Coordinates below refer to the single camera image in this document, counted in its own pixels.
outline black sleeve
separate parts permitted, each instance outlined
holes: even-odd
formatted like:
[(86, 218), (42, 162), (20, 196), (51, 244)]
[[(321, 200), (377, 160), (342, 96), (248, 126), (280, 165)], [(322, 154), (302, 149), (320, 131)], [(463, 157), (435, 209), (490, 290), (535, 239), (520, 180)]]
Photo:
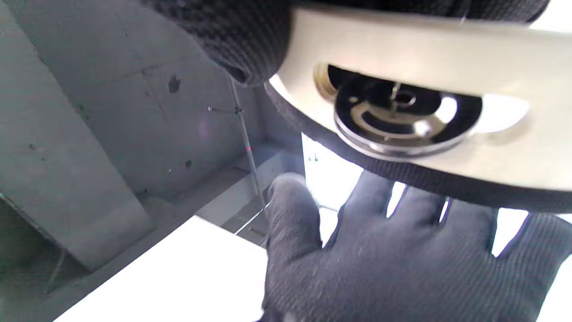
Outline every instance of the black sleeve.
[[(284, 61), (295, 0), (139, 0), (168, 17), (235, 80), (258, 86)], [(530, 22), (549, 0), (315, 0), (362, 9)]]

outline black glove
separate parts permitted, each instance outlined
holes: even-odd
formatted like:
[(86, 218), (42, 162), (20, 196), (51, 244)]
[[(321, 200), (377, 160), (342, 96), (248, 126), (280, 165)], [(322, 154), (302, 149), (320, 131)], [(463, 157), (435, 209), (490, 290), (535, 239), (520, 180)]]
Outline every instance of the black glove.
[(316, 202), (301, 177), (272, 184), (261, 321), (535, 321), (572, 225), (529, 215), (491, 254), (498, 210), (407, 188), (386, 217), (393, 182), (363, 172), (321, 247)]
[[(295, 0), (139, 0), (177, 22), (244, 85), (275, 74), (288, 50)], [(550, 0), (315, 0), (332, 5), (469, 19), (533, 21)]]

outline vertical rod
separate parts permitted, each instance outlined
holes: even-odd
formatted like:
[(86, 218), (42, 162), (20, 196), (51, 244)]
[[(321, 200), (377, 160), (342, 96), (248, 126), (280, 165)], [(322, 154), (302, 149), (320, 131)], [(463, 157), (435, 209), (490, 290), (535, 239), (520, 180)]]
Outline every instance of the vertical rod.
[(399, 93), (399, 89), (401, 89), (401, 83), (395, 83), (393, 90), (391, 91), (391, 96), (390, 96), (390, 100), (391, 100), (391, 117), (395, 117), (395, 114), (397, 113), (397, 108), (398, 108), (398, 104), (397, 104), (397, 94)]
[(250, 140), (248, 139), (247, 126), (246, 126), (246, 123), (244, 122), (244, 113), (243, 113), (243, 110), (240, 108), (239, 94), (236, 91), (236, 84), (230, 78), (230, 76), (227, 76), (227, 80), (228, 80), (228, 84), (231, 88), (232, 100), (233, 100), (233, 103), (235, 105), (236, 115), (239, 117), (239, 120), (240, 120), (240, 132), (243, 135), (244, 147), (247, 151), (248, 163), (250, 164), (251, 173), (254, 177), (254, 184), (255, 184), (256, 192), (258, 192), (258, 197), (259, 197), (260, 206), (261, 206), (261, 212), (263, 214), (265, 214), (264, 209), (266, 208), (266, 201), (264, 200), (262, 189), (260, 188), (260, 182), (258, 181), (258, 172), (256, 171), (256, 164), (254, 162), (254, 156), (252, 155), (252, 147), (250, 144)]
[(51, 291), (52, 285), (55, 283), (55, 278), (58, 277), (59, 271), (62, 269), (63, 260), (66, 258), (66, 251), (61, 249), (59, 254), (58, 263), (55, 265), (54, 272), (50, 275), (47, 281), (46, 288), (43, 289), (43, 294), (47, 295)]

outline metal pipe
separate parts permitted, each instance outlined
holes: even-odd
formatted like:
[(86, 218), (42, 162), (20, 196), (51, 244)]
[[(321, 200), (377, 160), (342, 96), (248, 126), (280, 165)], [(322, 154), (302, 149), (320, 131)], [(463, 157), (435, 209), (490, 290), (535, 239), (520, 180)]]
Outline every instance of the metal pipe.
[(227, 111), (225, 109), (220, 109), (220, 108), (212, 108), (209, 106), (208, 108), (209, 112), (217, 112), (217, 113), (225, 113), (225, 114), (234, 114), (234, 111)]
[(256, 191), (258, 192), (258, 196), (259, 196), (259, 200), (260, 200), (260, 206), (261, 206), (261, 212), (264, 214), (265, 213), (264, 209), (266, 208), (266, 201), (264, 200), (264, 195), (262, 193), (262, 189), (260, 188), (260, 182), (258, 180), (258, 172), (256, 171), (256, 164), (254, 162), (254, 156), (252, 155), (252, 147), (250, 144), (250, 140), (248, 138), (247, 126), (246, 126), (246, 123), (244, 122), (244, 112), (240, 108), (239, 94), (236, 91), (235, 82), (230, 78), (230, 76), (227, 76), (227, 80), (228, 80), (228, 85), (230, 86), (231, 92), (232, 92), (232, 101), (235, 105), (235, 113), (239, 117), (239, 120), (240, 120), (240, 132), (243, 135), (244, 147), (247, 151), (248, 163), (250, 164), (251, 173), (252, 173), (252, 176), (254, 177), (255, 188), (256, 188)]

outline metal disc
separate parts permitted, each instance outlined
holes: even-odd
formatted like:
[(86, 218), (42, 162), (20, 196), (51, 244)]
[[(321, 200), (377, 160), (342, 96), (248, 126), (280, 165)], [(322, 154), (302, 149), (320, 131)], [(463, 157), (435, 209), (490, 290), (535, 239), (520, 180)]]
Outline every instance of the metal disc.
[(454, 147), (481, 111), (480, 97), (357, 74), (338, 90), (335, 123), (341, 138), (360, 152), (406, 161)]

